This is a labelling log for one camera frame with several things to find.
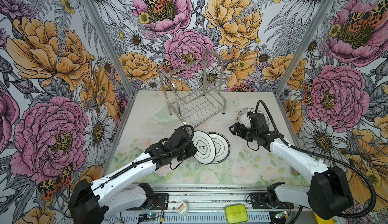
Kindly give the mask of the black striped rim plate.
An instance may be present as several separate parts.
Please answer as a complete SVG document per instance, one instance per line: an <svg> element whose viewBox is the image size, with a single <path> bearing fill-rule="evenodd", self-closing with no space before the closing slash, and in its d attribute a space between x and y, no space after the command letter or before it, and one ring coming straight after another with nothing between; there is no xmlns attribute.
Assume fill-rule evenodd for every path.
<svg viewBox="0 0 388 224"><path fill-rule="evenodd" d="M247 115L248 112L255 112L255 109L254 108L245 108L245 109L241 110L237 115L237 122L245 125L245 127L247 127L247 128L251 128L251 123L250 123L249 117ZM265 120L266 120L266 124L267 125L270 124L269 118L265 113L263 113L260 110L258 110L257 113L264 115Z"/></svg>

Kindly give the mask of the black line flower plate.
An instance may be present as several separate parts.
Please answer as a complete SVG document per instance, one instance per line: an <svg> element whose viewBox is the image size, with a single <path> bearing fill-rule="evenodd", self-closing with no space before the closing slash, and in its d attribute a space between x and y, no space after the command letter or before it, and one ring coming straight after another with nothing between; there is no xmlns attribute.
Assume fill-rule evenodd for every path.
<svg viewBox="0 0 388 224"><path fill-rule="evenodd" d="M212 139L216 149L216 155L212 163L217 164L224 162L230 155L230 143L219 133L208 133L208 135Z"/></svg>

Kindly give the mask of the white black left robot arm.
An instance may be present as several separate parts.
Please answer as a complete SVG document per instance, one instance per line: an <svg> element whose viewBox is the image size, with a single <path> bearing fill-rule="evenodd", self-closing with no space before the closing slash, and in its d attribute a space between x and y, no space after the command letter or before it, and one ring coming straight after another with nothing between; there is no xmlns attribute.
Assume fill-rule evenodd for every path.
<svg viewBox="0 0 388 224"><path fill-rule="evenodd" d="M144 153L119 170L89 182L75 184L68 203L68 210L75 224L100 224L116 213L131 208L149 208L155 193L149 184L139 184L128 190L136 180L147 176L172 160L178 162L193 157L197 148L193 144L194 128L183 125L170 138L150 145Z"/></svg>

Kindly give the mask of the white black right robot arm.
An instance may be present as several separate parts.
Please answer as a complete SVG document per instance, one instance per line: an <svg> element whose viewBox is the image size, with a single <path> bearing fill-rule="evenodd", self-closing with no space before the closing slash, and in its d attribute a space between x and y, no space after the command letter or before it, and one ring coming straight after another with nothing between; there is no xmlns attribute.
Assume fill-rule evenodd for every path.
<svg viewBox="0 0 388 224"><path fill-rule="evenodd" d="M280 157L309 183L307 187L290 186L285 182L270 185L266 192L266 202L270 207L289 202L310 208L320 218L329 220L353 206L346 174L341 168L330 167L294 149L278 130L270 130L263 114L250 111L248 118L249 127L235 123L229 127L229 131L247 143L256 142L258 147L264 147Z"/></svg>

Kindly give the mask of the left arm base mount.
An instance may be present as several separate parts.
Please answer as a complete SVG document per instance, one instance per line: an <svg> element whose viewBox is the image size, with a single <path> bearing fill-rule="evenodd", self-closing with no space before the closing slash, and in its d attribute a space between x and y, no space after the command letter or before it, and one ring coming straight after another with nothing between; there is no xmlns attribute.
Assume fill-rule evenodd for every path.
<svg viewBox="0 0 388 224"><path fill-rule="evenodd" d="M155 199L153 203L146 206L146 208L141 207L135 207L128 210L167 210L169 204L169 194L167 193L157 193L155 196Z"/></svg>

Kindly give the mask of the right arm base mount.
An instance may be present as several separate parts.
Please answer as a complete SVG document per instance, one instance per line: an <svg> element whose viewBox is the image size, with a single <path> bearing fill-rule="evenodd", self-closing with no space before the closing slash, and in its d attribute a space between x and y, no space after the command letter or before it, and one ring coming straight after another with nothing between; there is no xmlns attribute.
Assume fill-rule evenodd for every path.
<svg viewBox="0 0 388 224"><path fill-rule="evenodd" d="M252 206L252 209L294 209L295 206L288 202L279 202L270 204L266 193L250 193L246 198L246 203Z"/></svg>

